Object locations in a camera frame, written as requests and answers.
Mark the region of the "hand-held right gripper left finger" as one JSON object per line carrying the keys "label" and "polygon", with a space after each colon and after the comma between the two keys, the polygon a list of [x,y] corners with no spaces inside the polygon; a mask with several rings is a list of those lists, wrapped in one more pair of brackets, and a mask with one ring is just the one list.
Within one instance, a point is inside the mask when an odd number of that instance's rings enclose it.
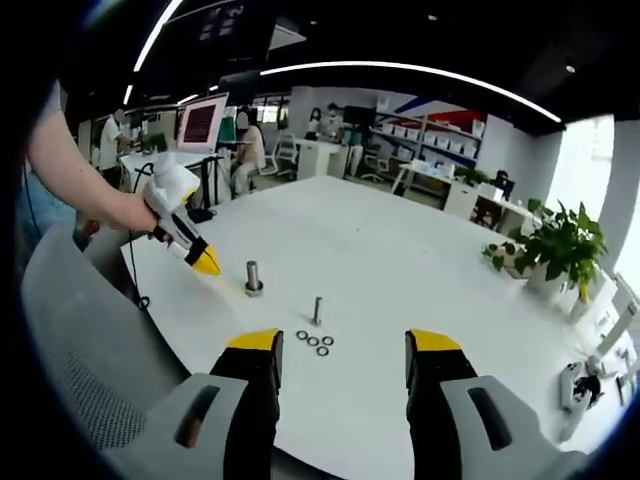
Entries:
{"label": "hand-held right gripper left finger", "polygon": [[193,374],[105,456],[121,479],[268,479],[280,416],[284,335],[232,339],[207,374]]}

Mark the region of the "person's left hand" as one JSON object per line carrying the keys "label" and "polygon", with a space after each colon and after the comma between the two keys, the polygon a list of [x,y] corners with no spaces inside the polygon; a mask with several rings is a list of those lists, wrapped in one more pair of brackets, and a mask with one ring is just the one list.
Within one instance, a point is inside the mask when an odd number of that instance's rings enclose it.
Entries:
{"label": "person's left hand", "polygon": [[105,218],[112,226],[152,232],[157,220],[141,194],[115,191],[105,202]]}

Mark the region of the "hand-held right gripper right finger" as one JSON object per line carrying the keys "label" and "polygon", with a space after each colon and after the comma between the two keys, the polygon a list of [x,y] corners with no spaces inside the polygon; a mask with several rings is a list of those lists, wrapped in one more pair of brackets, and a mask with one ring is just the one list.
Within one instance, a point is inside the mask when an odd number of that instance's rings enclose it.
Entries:
{"label": "hand-held right gripper right finger", "polygon": [[492,376],[479,376],[461,346],[420,329],[405,334],[406,387],[417,479],[573,479],[586,454],[562,452],[536,412]]}

